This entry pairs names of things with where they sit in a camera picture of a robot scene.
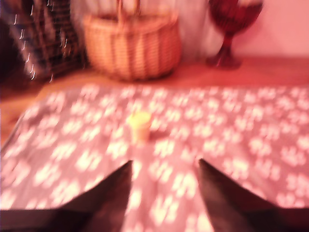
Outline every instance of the paw print pattern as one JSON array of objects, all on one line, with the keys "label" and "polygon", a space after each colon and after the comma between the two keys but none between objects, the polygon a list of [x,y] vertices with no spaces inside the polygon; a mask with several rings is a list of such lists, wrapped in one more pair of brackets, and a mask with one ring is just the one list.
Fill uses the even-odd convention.
[{"label": "paw print pattern", "polygon": [[87,100],[94,100],[99,93],[99,86],[94,84],[85,85],[81,90],[81,96]]},{"label": "paw print pattern", "polygon": [[64,123],[61,132],[64,135],[76,134],[82,126],[83,122],[80,119],[71,118],[69,121]]},{"label": "paw print pattern", "polygon": [[63,92],[51,94],[46,101],[46,104],[50,107],[52,111],[60,113],[64,106],[66,95]]},{"label": "paw print pattern", "polygon": [[27,109],[27,110],[25,111],[25,114],[24,114],[23,119],[29,120],[29,119],[31,119],[31,118],[37,116],[38,113],[39,113],[39,109],[40,109],[40,108],[39,108],[38,105],[34,105],[34,106],[32,106],[31,108]]},{"label": "paw print pattern", "polygon": [[203,151],[212,156],[222,156],[225,152],[225,144],[218,138],[207,139],[203,145]]},{"label": "paw print pattern", "polygon": [[34,139],[33,145],[37,149],[51,147],[58,138],[58,133],[53,130],[41,131],[40,134]]},{"label": "paw print pattern", "polygon": [[129,196],[129,201],[126,208],[126,214],[129,213],[131,210],[137,210],[140,207],[142,198],[142,191],[141,189],[133,189]]},{"label": "paw print pattern", "polygon": [[187,174],[178,173],[171,190],[175,192],[177,198],[181,198],[186,194],[188,199],[192,199],[197,190],[195,175],[191,172]]},{"label": "paw print pattern", "polygon": [[309,177],[304,174],[288,174],[287,189],[294,191],[297,197],[309,198]]},{"label": "paw print pattern", "polygon": [[188,104],[188,101],[189,101],[188,96],[182,94],[182,95],[173,97],[171,103],[178,107],[185,107]]},{"label": "paw print pattern", "polygon": [[20,134],[17,138],[17,142],[19,144],[27,143],[30,140],[31,136],[33,135],[34,131],[35,131],[34,127],[31,127],[31,128],[25,129],[25,130],[21,130],[21,132],[20,132]]},{"label": "paw print pattern", "polygon": [[25,148],[26,148],[26,144],[25,143],[13,145],[4,153],[3,159],[5,160],[5,159],[8,159],[8,158],[16,157]]},{"label": "paw print pattern", "polygon": [[57,164],[50,162],[46,163],[44,167],[39,168],[34,175],[33,185],[42,185],[43,188],[50,188],[61,176],[61,170]]},{"label": "paw print pattern", "polygon": [[277,140],[280,136],[280,128],[274,124],[263,124],[260,129],[260,136],[268,140]]},{"label": "paw print pattern", "polygon": [[46,115],[41,119],[39,123],[39,128],[40,129],[53,128],[58,124],[59,120],[60,120],[59,115],[56,114]]},{"label": "paw print pattern", "polygon": [[16,194],[12,193],[10,189],[1,191],[1,210],[8,210],[12,207],[16,200]]},{"label": "paw print pattern", "polygon": [[100,126],[86,128],[82,136],[80,137],[80,141],[82,143],[90,142],[100,133],[100,131],[101,131]]},{"label": "paw print pattern", "polygon": [[182,113],[178,109],[167,109],[165,113],[165,118],[168,122],[178,122],[182,116]]},{"label": "paw print pattern", "polygon": [[309,152],[309,134],[300,135],[298,140],[297,140],[297,145],[303,151]]},{"label": "paw print pattern", "polygon": [[243,140],[243,136],[241,133],[236,131],[234,128],[225,128],[223,130],[223,140],[226,142],[231,142],[233,144],[240,143]]},{"label": "paw print pattern", "polygon": [[301,199],[297,199],[292,193],[279,192],[276,197],[277,203],[282,208],[304,208],[305,203]]},{"label": "paw print pattern", "polygon": [[166,161],[160,162],[155,160],[148,168],[149,176],[156,182],[167,183],[169,177],[173,172],[173,167],[170,166]]},{"label": "paw print pattern", "polygon": [[223,162],[225,173],[235,180],[247,179],[249,175],[249,164],[239,158],[226,158]]},{"label": "paw print pattern", "polygon": [[165,158],[173,154],[175,147],[175,141],[164,139],[161,141],[157,141],[154,147],[154,155],[159,156],[161,158]]},{"label": "paw print pattern", "polygon": [[96,124],[102,118],[103,112],[100,109],[91,109],[84,116],[84,122]]},{"label": "paw print pattern", "polygon": [[1,170],[2,186],[18,186],[30,173],[31,166],[23,160],[9,159]]},{"label": "paw print pattern", "polygon": [[77,180],[62,180],[50,195],[50,198],[52,199],[51,205],[57,207],[61,204],[67,203],[72,200],[73,197],[77,196],[80,193],[80,190],[81,188]]},{"label": "paw print pattern", "polygon": [[163,222],[171,224],[177,217],[179,202],[174,200],[172,195],[164,198],[158,195],[150,209],[150,218],[155,226],[161,226]]},{"label": "paw print pattern", "polygon": [[180,126],[179,128],[173,128],[171,130],[170,136],[174,139],[179,139],[181,141],[185,141],[188,139],[190,135],[190,128],[186,126]]},{"label": "paw print pattern", "polygon": [[148,105],[148,110],[152,114],[161,114],[165,110],[165,104],[160,101],[152,100]]},{"label": "paw print pattern", "polygon": [[150,129],[153,131],[165,131],[168,124],[165,120],[155,117],[151,122]]},{"label": "paw print pattern", "polygon": [[274,164],[270,159],[258,159],[255,162],[255,168],[263,178],[269,178],[278,181],[281,175],[281,167]]},{"label": "paw print pattern", "polygon": [[201,107],[189,107],[184,112],[184,117],[193,121],[198,121],[203,116],[204,112]]},{"label": "paw print pattern", "polygon": [[281,150],[281,159],[292,167],[305,165],[307,162],[305,153],[299,151],[296,147],[283,147]]},{"label": "paw print pattern", "polygon": [[205,213],[200,213],[198,216],[190,214],[184,232],[213,232],[213,228]]},{"label": "paw print pattern", "polygon": [[241,109],[241,103],[235,100],[227,100],[223,104],[223,109],[225,109],[227,112],[238,113]]},{"label": "paw print pattern", "polygon": [[62,142],[53,150],[51,158],[55,161],[67,160],[75,151],[77,144],[72,141]]},{"label": "paw print pattern", "polygon": [[270,143],[258,137],[249,141],[249,148],[252,154],[259,157],[269,156],[272,151]]},{"label": "paw print pattern", "polygon": [[207,138],[213,133],[212,126],[205,123],[195,124],[193,127],[193,135],[196,137]]},{"label": "paw print pattern", "polygon": [[47,205],[47,200],[43,199],[38,201],[37,199],[31,199],[27,205],[26,205],[26,209],[30,210],[30,209],[44,209]]},{"label": "paw print pattern", "polygon": [[70,111],[72,115],[80,116],[86,113],[88,109],[89,109],[89,103],[81,99],[78,99],[75,103],[72,104]]},{"label": "paw print pattern", "polygon": [[252,131],[254,126],[251,119],[243,116],[237,116],[234,125],[239,131]]},{"label": "paw print pattern", "polygon": [[98,151],[90,151],[87,149],[76,161],[75,168],[81,173],[85,172],[86,170],[93,171],[98,167],[98,164],[101,162],[101,160],[102,155]]},{"label": "paw print pattern", "polygon": [[126,152],[129,148],[129,145],[125,141],[117,141],[117,142],[110,142],[106,154],[110,155],[112,160],[116,160],[117,158],[124,157]]}]

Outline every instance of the goblet stem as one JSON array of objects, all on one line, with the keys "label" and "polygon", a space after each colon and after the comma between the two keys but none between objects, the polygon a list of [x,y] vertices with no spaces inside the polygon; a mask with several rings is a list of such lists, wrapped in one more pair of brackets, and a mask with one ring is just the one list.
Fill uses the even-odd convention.
[{"label": "goblet stem", "polygon": [[222,69],[237,69],[241,62],[236,60],[231,51],[234,34],[226,33],[220,51],[214,57],[208,58],[207,63]]}]

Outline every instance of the wall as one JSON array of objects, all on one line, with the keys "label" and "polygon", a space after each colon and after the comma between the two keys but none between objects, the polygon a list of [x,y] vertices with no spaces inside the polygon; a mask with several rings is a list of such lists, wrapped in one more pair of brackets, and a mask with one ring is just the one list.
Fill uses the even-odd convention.
[{"label": "wall", "polygon": [[[134,0],[124,0],[131,5]],[[71,0],[75,25],[82,34],[83,14],[114,9],[116,0]],[[204,0],[141,0],[145,9],[172,8],[180,13],[183,53],[188,59],[216,53],[222,35],[214,28]],[[309,57],[309,0],[264,0],[257,22],[235,37],[242,56]]]}]

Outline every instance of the white paw print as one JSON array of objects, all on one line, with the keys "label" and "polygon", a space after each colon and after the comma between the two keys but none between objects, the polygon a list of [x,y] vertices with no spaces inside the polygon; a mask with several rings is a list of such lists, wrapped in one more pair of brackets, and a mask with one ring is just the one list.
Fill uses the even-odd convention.
[{"label": "white paw print", "polygon": [[17,138],[17,142],[20,144],[27,143],[33,135],[34,131],[34,127],[31,127],[27,130],[22,130]]},{"label": "white paw print", "polygon": [[182,116],[182,113],[178,109],[167,109],[165,118],[168,122],[178,122]]},{"label": "white paw print", "polygon": [[160,101],[152,100],[148,105],[148,110],[150,113],[161,114],[165,109],[165,104]]},{"label": "white paw print", "polygon": [[281,150],[281,159],[292,167],[296,167],[297,165],[304,165],[307,162],[305,153],[299,151],[294,146],[284,146]]},{"label": "white paw print", "polygon": [[80,185],[77,180],[62,180],[58,186],[56,186],[50,195],[52,199],[51,205],[53,207],[60,206],[72,200],[80,193]]},{"label": "white paw print", "polygon": [[71,118],[68,122],[64,123],[62,133],[64,135],[76,134],[82,126],[83,122],[80,119]]},{"label": "white paw print", "polygon": [[149,176],[154,181],[159,181],[160,183],[168,182],[172,172],[172,166],[169,166],[166,161],[160,162],[159,160],[154,161],[148,169]]},{"label": "white paw print", "polygon": [[4,153],[3,159],[18,156],[22,151],[24,151],[25,147],[26,144],[24,143],[13,145]]},{"label": "white paw print", "polygon": [[53,150],[51,158],[55,161],[60,161],[62,159],[66,160],[75,151],[76,147],[77,144],[72,141],[59,143]]},{"label": "white paw print", "polygon": [[252,138],[249,141],[249,148],[252,154],[260,157],[268,156],[272,151],[270,143],[258,137]]},{"label": "white paw print", "polygon": [[10,189],[1,191],[1,210],[8,210],[12,207],[16,199],[16,194],[13,194]]},{"label": "white paw print", "polygon": [[158,195],[150,209],[150,217],[155,226],[160,226],[163,222],[172,224],[176,217],[179,207],[179,202],[174,200],[171,195],[164,198]]},{"label": "white paw print", "polygon": [[241,103],[237,102],[235,100],[227,100],[224,102],[223,104],[223,108],[227,111],[227,112],[235,112],[238,113],[241,109]]},{"label": "white paw print", "polygon": [[180,139],[185,141],[190,135],[190,128],[186,126],[180,126],[179,128],[173,128],[170,132],[170,136],[174,139]]},{"label": "white paw print", "polygon": [[56,114],[44,116],[39,123],[39,128],[40,129],[46,129],[50,127],[53,128],[58,124],[59,120],[60,116]]},{"label": "white paw print", "polygon": [[204,116],[204,111],[201,107],[189,107],[184,112],[184,117],[193,121],[198,121]]},{"label": "white paw print", "polygon": [[27,205],[26,209],[44,209],[47,205],[47,200],[43,199],[38,201],[37,199],[31,199]]},{"label": "white paw print", "polygon": [[188,96],[182,94],[182,95],[173,97],[171,103],[178,107],[181,107],[181,106],[186,106],[188,104],[188,100],[189,100]]},{"label": "white paw print", "polygon": [[99,109],[91,109],[85,114],[86,123],[96,124],[102,118],[103,112]]},{"label": "white paw print", "polygon": [[133,174],[132,174],[132,181],[136,180],[137,177],[140,174],[140,171],[142,169],[142,162],[140,162],[139,160],[134,160],[133,161]]},{"label": "white paw print", "polygon": [[89,127],[86,128],[80,137],[81,142],[90,142],[92,141],[101,131],[100,126],[95,126],[95,127]]},{"label": "white paw print", "polygon": [[203,145],[203,151],[212,156],[221,156],[225,152],[225,144],[218,138],[207,139]]},{"label": "white paw print", "polygon": [[65,94],[63,92],[51,94],[46,101],[46,104],[51,110],[55,110],[56,113],[60,113],[65,103]]},{"label": "white paw print", "polygon": [[46,163],[44,167],[37,170],[33,178],[33,185],[42,185],[44,188],[50,188],[61,176],[61,171],[57,164]]},{"label": "white paw print", "polygon": [[249,164],[247,161],[233,158],[226,158],[223,162],[225,173],[235,180],[247,179],[249,175]]},{"label": "white paw print", "polygon": [[31,166],[23,160],[9,159],[1,170],[1,185],[18,186],[30,173]]},{"label": "white paw print", "polygon": [[309,177],[304,174],[288,174],[287,189],[294,191],[297,197],[309,198]]},{"label": "white paw print", "polygon": [[71,114],[73,115],[83,115],[89,109],[89,104],[81,99],[77,100],[76,103],[72,104]]},{"label": "white paw print", "polygon": [[184,232],[213,232],[213,227],[205,213],[200,213],[198,217],[191,214],[186,220]]},{"label": "white paw print", "polygon": [[297,199],[292,193],[279,192],[276,197],[277,203],[282,208],[304,208],[305,203],[301,199]]},{"label": "white paw print", "polygon": [[115,160],[118,157],[125,156],[128,148],[129,145],[125,141],[110,142],[107,147],[106,154],[111,155],[112,160]]},{"label": "white paw print", "polygon": [[140,207],[141,198],[142,198],[141,189],[139,188],[132,189],[126,208],[126,214],[129,213],[131,210],[137,210]]},{"label": "white paw print", "polygon": [[157,141],[154,147],[154,155],[159,156],[161,158],[165,158],[170,156],[174,152],[175,141],[165,139],[161,141]]},{"label": "white paw print", "polygon": [[212,126],[205,123],[198,123],[193,127],[193,135],[196,137],[207,138],[213,133]]},{"label": "white paw print", "polygon": [[268,140],[277,140],[280,136],[280,128],[278,125],[263,124],[260,129],[260,136]]},{"label": "white paw print", "polygon": [[79,157],[75,163],[75,168],[80,172],[85,172],[86,170],[95,170],[102,160],[102,154],[98,151],[85,150],[83,154]]},{"label": "white paw print", "polygon": [[54,144],[58,138],[58,133],[55,133],[53,130],[42,131],[34,139],[33,145],[36,145],[37,149],[47,148]]},{"label": "white paw print", "polygon": [[263,178],[269,178],[278,181],[281,175],[281,167],[274,164],[270,159],[258,159],[255,162],[255,168]]},{"label": "white paw print", "polygon": [[171,190],[175,192],[177,198],[181,198],[186,194],[188,199],[192,199],[197,190],[197,180],[195,175],[191,172],[187,174],[178,173]]}]

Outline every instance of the red glass goblet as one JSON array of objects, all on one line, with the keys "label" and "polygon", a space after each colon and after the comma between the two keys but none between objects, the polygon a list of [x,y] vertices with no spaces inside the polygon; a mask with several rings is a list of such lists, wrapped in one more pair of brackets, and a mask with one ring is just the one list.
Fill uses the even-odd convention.
[{"label": "red glass goblet", "polygon": [[208,58],[207,63],[223,69],[239,68],[241,62],[232,55],[233,37],[249,28],[262,11],[262,1],[254,1],[248,5],[240,4],[238,0],[209,0],[211,18],[222,31],[224,41],[217,55]]}]

